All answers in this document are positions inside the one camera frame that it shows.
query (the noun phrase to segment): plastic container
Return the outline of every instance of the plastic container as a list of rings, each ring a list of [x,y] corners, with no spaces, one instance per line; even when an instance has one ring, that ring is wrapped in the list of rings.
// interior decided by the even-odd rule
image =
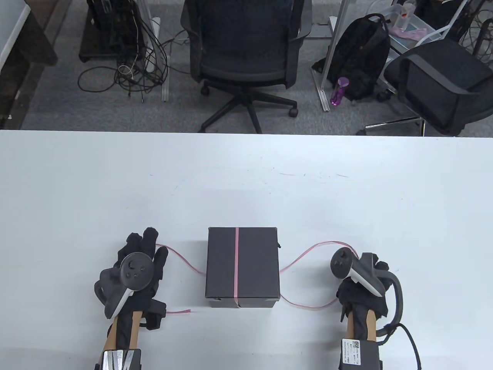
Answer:
[[[401,7],[400,14],[395,20],[394,27],[400,28],[405,31],[409,25],[409,20],[414,15],[416,10],[416,2],[414,0],[407,0]]]
[[[330,98],[330,103],[333,106],[338,106],[341,103],[342,98],[344,97],[344,92],[348,86],[349,80],[347,78],[341,77],[337,80],[336,87],[332,93],[332,98]]]

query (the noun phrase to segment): wooden stick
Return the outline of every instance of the wooden stick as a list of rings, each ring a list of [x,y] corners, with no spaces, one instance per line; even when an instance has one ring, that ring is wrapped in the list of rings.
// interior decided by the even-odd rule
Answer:
[[[368,337],[366,340],[377,341],[377,318],[375,317],[375,312],[368,310],[366,314],[366,330],[368,332]],[[348,329],[346,332],[347,339],[354,339],[354,321],[352,319],[352,312],[348,315]]]
[[[118,322],[118,316],[113,320],[113,325],[111,325],[111,329],[109,331],[108,337],[106,338],[105,346],[103,347],[103,351],[101,352],[101,356],[99,357],[99,365],[102,365],[103,362],[103,353],[105,351],[111,351],[116,349],[116,325]]]
[[[135,311],[132,315],[132,333],[130,335],[130,349],[137,349],[137,342],[139,340],[139,328],[141,325],[143,312]]]

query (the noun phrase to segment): chair armrest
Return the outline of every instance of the chair armrest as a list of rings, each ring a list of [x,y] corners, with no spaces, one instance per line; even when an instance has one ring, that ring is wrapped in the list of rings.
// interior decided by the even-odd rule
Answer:
[[[461,87],[458,87],[453,82],[451,82],[448,78],[446,78],[443,74],[438,72],[432,65],[430,65],[426,60],[420,57],[417,54],[412,54],[409,56],[403,56],[403,60],[399,66],[399,87],[398,87],[398,95],[402,96],[403,93],[407,90],[407,80],[409,77],[409,68],[411,64],[419,68],[423,71],[427,76],[429,76],[432,80],[437,82],[440,86],[442,86],[447,91],[455,94],[455,95],[479,95],[477,92],[469,92],[464,90]]]
[[[188,2],[185,1],[185,4],[183,4],[183,10],[181,11],[181,18],[180,18],[180,24],[183,27],[183,29],[187,32],[190,32],[194,34],[195,36],[198,36],[198,30],[194,30],[192,28],[192,24],[190,22],[190,15],[188,14]]]
[[[304,39],[312,31],[312,0],[305,0],[301,11],[300,30],[290,41]]]

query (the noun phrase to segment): black box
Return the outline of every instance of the black box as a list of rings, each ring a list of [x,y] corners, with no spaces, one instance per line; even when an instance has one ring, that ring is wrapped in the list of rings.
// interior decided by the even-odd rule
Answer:
[[[272,307],[281,297],[276,227],[210,227],[211,307]]]

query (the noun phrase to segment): tangled cables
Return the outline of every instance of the tangled cables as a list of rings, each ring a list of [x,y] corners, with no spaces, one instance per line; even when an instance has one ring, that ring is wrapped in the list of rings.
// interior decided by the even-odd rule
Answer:
[[[128,91],[128,95],[130,96],[132,92],[137,92],[142,94],[143,101],[143,93],[148,94],[154,87],[161,86],[166,79],[168,78],[169,70],[173,69],[177,72],[187,74],[188,72],[176,70],[172,68],[168,63],[168,55],[166,54],[165,47],[167,45],[176,42],[180,45],[183,45],[187,42],[188,39],[178,40],[177,37],[184,32],[181,30],[178,32],[173,38],[160,43],[158,37],[154,34],[154,31],[149,28],[149,26],[140,19],[141,28],[138,27],[138,22],[136,19],[136,15],[132,9],[130,9],[131,16],[134,20],[135,28],[137,31],[137,47],[134,58],[128,58],[125,56],[119,56],[116,60],[116,68],[108,67],[108,66],[97,66],[92,67],[84,72],[82,72],[77,79],[77,86],[80,90],[84,92],[90,93],[102,93],[110,90],[113,86],[118,85],[123,90]],[[151,44],[155,47],[151,48],[149,45],[141,45],[139,38],[139,31],[142,30],[148,38],[151,40]],[[94,70],[110,70],[114,71],[113,81],[110,86],[100,89],[93,90],[84,88],[81,86],[82,78],[89,72]]]

